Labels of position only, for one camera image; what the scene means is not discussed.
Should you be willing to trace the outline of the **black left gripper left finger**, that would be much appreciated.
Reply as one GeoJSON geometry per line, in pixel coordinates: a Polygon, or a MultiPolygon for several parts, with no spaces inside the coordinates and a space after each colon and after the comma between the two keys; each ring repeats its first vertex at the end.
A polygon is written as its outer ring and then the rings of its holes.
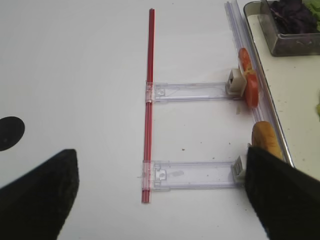
{"type": "Polygon", "coordinates": [[[56,240],[80,185],[77,152],[64,149],[0,189],[2,240],[56,240]]]}

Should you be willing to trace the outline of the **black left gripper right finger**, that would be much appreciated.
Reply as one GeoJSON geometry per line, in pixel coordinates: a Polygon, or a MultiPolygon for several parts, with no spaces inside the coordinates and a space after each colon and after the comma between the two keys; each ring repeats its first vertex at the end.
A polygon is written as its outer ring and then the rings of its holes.
{"type": "Polygon", "coordinates": [[[266,150],[247,151],[245,191],[270,240],[320,238],[320,182],[266,150]]]}

